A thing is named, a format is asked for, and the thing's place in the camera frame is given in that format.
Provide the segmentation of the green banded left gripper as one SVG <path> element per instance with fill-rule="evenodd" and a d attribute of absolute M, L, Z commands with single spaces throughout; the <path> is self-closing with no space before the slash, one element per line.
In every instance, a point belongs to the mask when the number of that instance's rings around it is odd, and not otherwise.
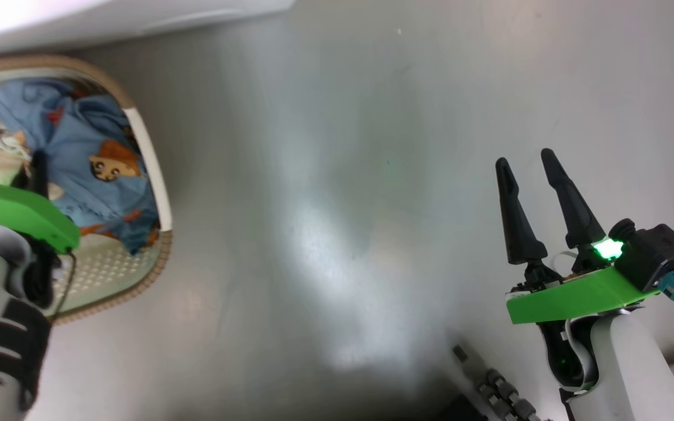
<path fill-rule="evenodd" d="M 48 157 L 35 151 L 30 160 L 30 191 L 0 185 L 0 226 L 45 241 L 56 253 L 80 245 L 80 229 L 49 200 Z"/>

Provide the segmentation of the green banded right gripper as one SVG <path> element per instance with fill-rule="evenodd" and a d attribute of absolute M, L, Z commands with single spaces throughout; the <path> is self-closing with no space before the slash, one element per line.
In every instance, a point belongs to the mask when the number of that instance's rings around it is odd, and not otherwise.
<path fill-rule="evenodd" d="M 578 272 L 562 277 L 545 265 L 546 247 L 532 231 L 508 160 L 500 158 L 495 171 L 507 259 L 512 265 L 526 265 L 525 281 L 507 294 L 506 306 L 515 325 L 538 326 L 560 387 L 587 390 L 599 376 L 591 328 L 602 315 L 639 306 L 657 290 L 640 291 L 615 269 L 620 242 L 604 240 L 604 229 L 555 152 L 542 149 L 541 162 L 562 210 L 565 242 L 570 250 L 580 246 Z"/>

